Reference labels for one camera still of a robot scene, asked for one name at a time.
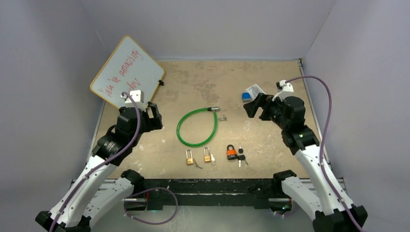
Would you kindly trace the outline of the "orange black lock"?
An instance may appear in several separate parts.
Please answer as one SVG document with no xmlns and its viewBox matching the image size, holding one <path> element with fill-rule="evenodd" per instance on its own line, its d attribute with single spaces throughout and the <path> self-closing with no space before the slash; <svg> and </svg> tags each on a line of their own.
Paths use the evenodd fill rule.
<svg viewBox="0 0 410 232">
<path fill-rule="evenodd" d="M 227 145 L 227 160 L 236 160 L 238 157 L 237 151 L 233 145 Z"/>
</svg>

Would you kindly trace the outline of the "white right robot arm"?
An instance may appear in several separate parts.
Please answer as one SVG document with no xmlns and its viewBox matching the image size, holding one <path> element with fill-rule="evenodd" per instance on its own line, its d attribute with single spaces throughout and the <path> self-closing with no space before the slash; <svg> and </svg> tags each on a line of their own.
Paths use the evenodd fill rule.
<svg viewBox="0 0 410 232">
<path fill-rule="evenodd" d="M 295 96 L 280 99 L 260 93 L 244 104 L 249 118 L 259 108 L 262 121 L 272 121 L 280 129 L 284 144 L 307 172 L 314 191 L 307 188 L 291 170 L 275 173 L 272 192 L 289 196 L 310 217 L 316 232 L 361 232 L 368 217 L 363 206 L 356 206 L 339 184 L 312 129 L 305 124 L 305 103 Z"/>
</svg>

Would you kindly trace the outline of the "green cable lock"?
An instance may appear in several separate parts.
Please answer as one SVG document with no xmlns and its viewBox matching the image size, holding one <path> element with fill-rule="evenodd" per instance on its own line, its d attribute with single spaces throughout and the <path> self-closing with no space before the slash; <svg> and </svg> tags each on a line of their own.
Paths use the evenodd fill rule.
<svg viewBox="0 0 410 232">
<path fill-rule="evenodd" d="M 208 144 L 216 135 L 219 125 L 218 113 L 220 108 L 218 106 L 211 106 L 206 108 L 199 108 L 193 111 L 187 112 L 177 123 L 176 126 L 176 136 L 178 140 L 187 147 L 202 147 Z M 204 112 L 209 112 L 213 116 L 213 125 L 211 128 L 210 120 L 205 121 L 205 127 L 200 126 L 200 123 L 196 123 L 193 129 L 188 129 L 187 126 L 183 124 L 188 121 L 193 123 L 192 117 L 195 117 L 197 114 Z"/>
</svg>

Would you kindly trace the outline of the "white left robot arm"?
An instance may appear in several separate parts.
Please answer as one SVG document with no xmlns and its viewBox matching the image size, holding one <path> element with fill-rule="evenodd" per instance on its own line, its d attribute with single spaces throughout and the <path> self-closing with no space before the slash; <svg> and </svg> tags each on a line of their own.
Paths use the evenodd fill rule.
<svg viewBox="0 0 410 232">
<path fill-rule="evenodd" d="M 132 153 L 144 132 L 162 129 L 157 105 L 151 102 L 148 105 L 153 117 L 134 107 L 120 108 L 117 123 L 98 140 L 84 170 L 66 195 L 51 210 L 36 216 L 40 226 L 52 232 L 89 232 L 122 199 L 137 198 L 144 193 L 144 177 L 131 169 L 106 189 L 102 184 Z"/>
</svg>

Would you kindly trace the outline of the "brass padlock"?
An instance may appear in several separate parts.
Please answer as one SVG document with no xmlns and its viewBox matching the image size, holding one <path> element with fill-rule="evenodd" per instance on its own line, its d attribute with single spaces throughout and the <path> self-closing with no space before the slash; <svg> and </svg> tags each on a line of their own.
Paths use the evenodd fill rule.
<svg viewBox="0 0 410 232">
<path fill-rule="evenodd" d="M 192 156 L 192 152 L 190 149 L 186 150 L 186 164 L 187 165 L 193 165 L 194 164 L 194 159 Z"/>
<path fill-rule="evenodd" d="M 209 163 L 212 161 L 209 147 L 204 147 L 204 162 Z"/>
</svg>

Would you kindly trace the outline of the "black-headed keys bunch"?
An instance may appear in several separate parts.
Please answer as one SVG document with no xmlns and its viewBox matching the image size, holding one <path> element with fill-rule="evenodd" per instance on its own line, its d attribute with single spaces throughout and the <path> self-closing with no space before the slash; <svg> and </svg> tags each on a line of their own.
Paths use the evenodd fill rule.
<svg viewBox="0 0 410 232">
<path fill-rule="evenodd" d="M 242 147 L 241 143 L 239 144 L 237 159 L 238 159 L 238 167 L 239 168 L 242 167 L 243 163 L 248 165 L 248 162 L 246 161 L 246 156 L 244 155 L 244 150 L 243 150 L 243 147 Z"/>
</svg>

